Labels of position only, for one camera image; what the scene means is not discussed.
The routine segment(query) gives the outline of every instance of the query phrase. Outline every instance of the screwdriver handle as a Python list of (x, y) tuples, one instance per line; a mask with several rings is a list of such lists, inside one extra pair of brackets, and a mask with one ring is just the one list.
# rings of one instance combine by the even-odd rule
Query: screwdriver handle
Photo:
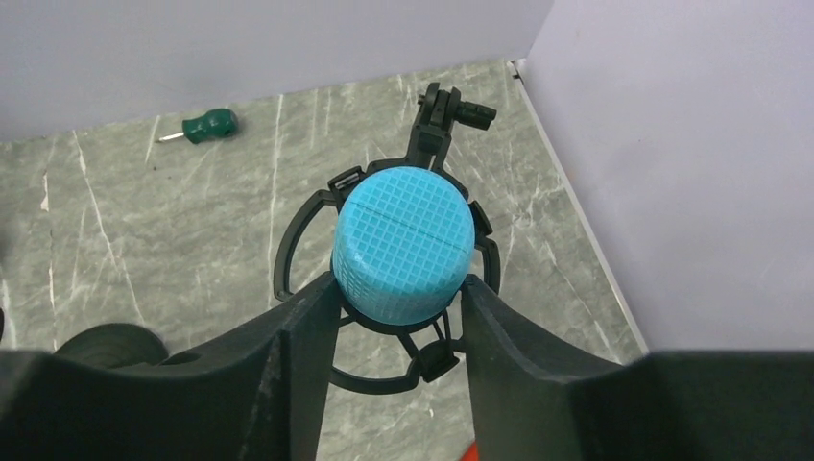
[(231, 109), (212, 109), (204, 115), (181, 121), (183, 136), (198, 144), (237, 134), (237, 115)]

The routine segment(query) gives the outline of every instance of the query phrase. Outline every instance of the screwdriver shaft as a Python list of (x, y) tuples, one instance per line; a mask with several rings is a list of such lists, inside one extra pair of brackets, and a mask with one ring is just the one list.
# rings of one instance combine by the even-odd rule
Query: screwdriver shaft
[(173, 139), (178, 139), (179, 137), (183, 137), (183, 132), (162, 136), (159, 139), (156, 139), (156, 142), (172, 141)]

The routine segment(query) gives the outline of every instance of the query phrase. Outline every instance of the white wall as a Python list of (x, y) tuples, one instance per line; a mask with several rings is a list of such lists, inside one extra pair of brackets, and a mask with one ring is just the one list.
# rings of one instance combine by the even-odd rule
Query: white wall
[(814, 3), (558, 0), (521, 75), (651, 349), (814, 348)]
[(0, 141), (519, 58), (552, 3), (0, 2)]

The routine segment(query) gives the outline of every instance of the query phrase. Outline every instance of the red object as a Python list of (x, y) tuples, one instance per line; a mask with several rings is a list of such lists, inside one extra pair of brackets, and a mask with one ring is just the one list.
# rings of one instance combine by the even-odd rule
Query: red object
[(478, 461), (478, 448), (474, 442), (469, 446), (467, 452), (464, 453), (464, 457), (461, 458), (461, 461)]

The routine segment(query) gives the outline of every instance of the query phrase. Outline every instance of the gray marble surface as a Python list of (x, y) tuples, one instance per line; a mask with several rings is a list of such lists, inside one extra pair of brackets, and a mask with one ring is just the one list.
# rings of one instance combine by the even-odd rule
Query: gray marble surface
[[(511, 78), (492, 61), (237, 104), (243, 132), (198, 146), (152, 141), (200, 112), (0, 145), (12, 243), (0, 274), (2, 347), (52, 351), (117, 321), (149, 327), (176, 352), (273, 308), (276, 246), (294, 213), (350, 166), (402, 156), (417, 96), (439, 81), (498, 112), (487, 132), (456, 127), (446, 165), (491, 218), (501, 297), (584, 350), (632, 360), (638, 346)], [(331, 211), (300, 243), (295, 286), (328, 268)], [(335, 363), (394, 376), (407, 356), (394, 338), (350, 326)], [(472, 438), (459, 366), (397, 396), (332, 387), (319, 458), (453, 460)]]

